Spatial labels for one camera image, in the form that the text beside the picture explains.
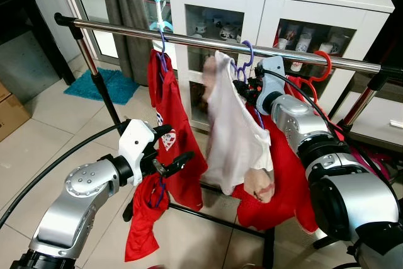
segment clothes rack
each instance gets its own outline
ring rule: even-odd
[[[141,30],[138,28],[130,28],[127,26],[120,25],[111,25],[109,23],[101,23],[95,21],[86,21],[80,20],[78,18],[66,17],[62,16],[60,13],[55,13],[55,21],[58,25],[68,26],[74,39],[76,39],[77,44],[80,48],[82,55],[84,56],[84,60],[88,65],[88,69],[91,71],[91,78],[93,79],[94,84],[96,85],[99,93],[101,94],[103,101],[106,105],[106,108],[111,115],[113,122],[119,123],[119,117],[111,102],[110,96],[106,89],[105,83],[99,73],[97,67],[95,66],[94,60],[91,57],[91,53],[84,41],[84,36],[82,34],[81,28],[85,28],[88,30],[99,30],[105,31],[108,33],[114,33],[125,36],[139,37],[151,40],[159,40],[161,39],[161,35],[158,31],[149,31],[149,30]],[[228,43],[228,42],[219,42],[212,39],[206,38],[195,38],[189,37],[185,35],[177,35],[165,33],[164,36],[171,43],[178,43],[182,45],[189,45],[192,47],[200,47],[205,49],[216,49],[221,51],[228,52],[236,52],[239,54],[250,54],[250,49],[246,45],[238,44],[238,43]],[[280,55],[286,60],[292,60],[302,63],[308,64],[316,64],[320,66],[326,66],[327,62],[325,58],[319,55],[310,54],[310,53],[302,53],[295,52],[291,50],[280,50],[274,48],[267,47],[253,47],[254,54],[260,57],[270,57],[275,55]],[[369,62],[363,62],[358,60],[344,59],[339,57],[331,57],[332,66],[341,69],[347,69],[356,72],[365,72],[369,74],[374,74],[366,90],[361,94],[356,103],[353,105],[351,110],[346,116],[346,120],[341,120],[339,125],[345,129],[345,131],[349,132],[353,126],[354,121],[358,118],[360,113],[364,110],[366,105],[371,101],[371,99],[375,96],[376,92],[385,84],[388,77],[397,77],[400,78],[403,76],[403,68],[391,67],[391,66],[381,66],[379,64],[373,64]],[[215,192],[220,192],[218,188],[201,184],[201,187],[213,190]],[[170,203],[169,206],[171,208],[187,212],[192,215],[197,215],[203,219],[207,219],[224,226],[228,226],[243,232],[247,232],[249,234],[253,234],[255,236],[259,236],[264,239],[264,251],[263,251],[263,266],[266,269],[270,269],[273,267],[273,248],[274,248],[274,231],[275,229],[269,229],[266,232],[258,232],[252,229],[248,229],[237,225],[233,222],[227,222],[225,220],[212,217],[211,215],[207,215],[201,212],[197,212],[186,207]],[[329,239],[325,240],[326,243],[319,243],[316,246],[319,248],[327,245]]]

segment gray curtain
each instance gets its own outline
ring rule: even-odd
[[[143,0],[105,0],[109,22],[148,30]],[[113,35],[123,75],[147,85],[147,65],[151,40]]]

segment blue bath mat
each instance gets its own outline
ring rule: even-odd
[[[125,77],[121,71],[109,69],[98,69],[112,99],[112,102],[125,105],[138,88],[138,84],[130,78]],[[102,101],[102,97],[91,79],[90,71],[86,71],[80,78],[76,79],[65,94],[71,94],[82,98]]]

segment metal rail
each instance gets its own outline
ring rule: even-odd
[[[120,34],[125,36],[133,36],[145,39],[160,40],[161,36],[157,31],[141,30],[138,28],[130,28],[128,26],[111,25],[109,23],[85,21],[81,19],[75,19],[73,21],[74,26],[78,28],[87,28],[90,30],[105,31],[108,33]],[[192,47],[201,47],[205,49],[215,49],[224,52],[236,52],[240,54],[250,54],[249,47],[239,43],[220,42],[213,39],[195,38],[185,35],[164,33],[164,36],[169,42],[189,45]],[[271,47],[253,47],[255,56],[269,57],[269,56],[282,56],[286,60],[292,60],[308,64],[317,64],[320,66],[326,66],[327,62],[325,58],[319,55],[296,52],[293,50],[280,50]],[[347,69],[355,72],[366,72],[370,74],[376,74],[380,71],[381,66],[379,64],[373,64],[369,62],[363,62],[358,60],[351,60],[339,57],[331,57],[332,66],[339,69]]]

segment cardboard box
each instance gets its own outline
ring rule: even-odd
[[[30,114],[13,94],[0,102],[0,141],[30,119]]]
[[[6,99],[11,93],[0,82],[0,102]]]

